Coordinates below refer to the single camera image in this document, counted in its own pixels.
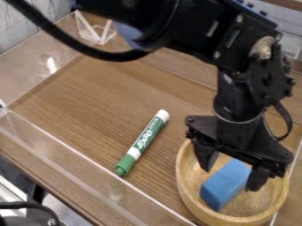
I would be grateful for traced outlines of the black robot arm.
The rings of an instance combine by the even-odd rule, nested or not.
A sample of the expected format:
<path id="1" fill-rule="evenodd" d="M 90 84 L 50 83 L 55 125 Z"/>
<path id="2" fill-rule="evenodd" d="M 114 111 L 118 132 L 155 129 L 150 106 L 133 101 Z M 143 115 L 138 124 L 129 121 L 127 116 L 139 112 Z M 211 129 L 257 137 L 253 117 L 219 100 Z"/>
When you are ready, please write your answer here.
<path id="1" fill-rule="evenodd" d="M 268 127 L 265 112 L 289 115 L 293 94 L 282 34 L 245 0 L 79 0 L 85 11 L 113 19 L 129 44 L 146 52 L 167 47 L 217 66 L 210 116 L 186 118 L 186 136 L 203 170 L 221 154 L 252 165 L 246 189 L 285 176 L 293 153 Z"/>

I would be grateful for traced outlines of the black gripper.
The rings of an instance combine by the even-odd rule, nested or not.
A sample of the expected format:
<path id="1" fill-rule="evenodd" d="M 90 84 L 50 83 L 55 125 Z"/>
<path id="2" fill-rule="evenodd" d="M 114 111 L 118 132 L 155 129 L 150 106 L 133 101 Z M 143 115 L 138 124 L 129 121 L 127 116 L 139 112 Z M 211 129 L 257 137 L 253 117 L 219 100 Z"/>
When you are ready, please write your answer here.
<path id="1" fill-rule="evenodd" d="M 187 116 L 186 126 L 186 137 L 191 140 L 197 161 L 206 172 L 213 169 L 222 153 L 254 167 L 248 178 L 248 192 L 257 192 L 270 177 L 286 175 L 294 155 L 270 137 L 261 119 L 233 124 L 214 116 Z"/>

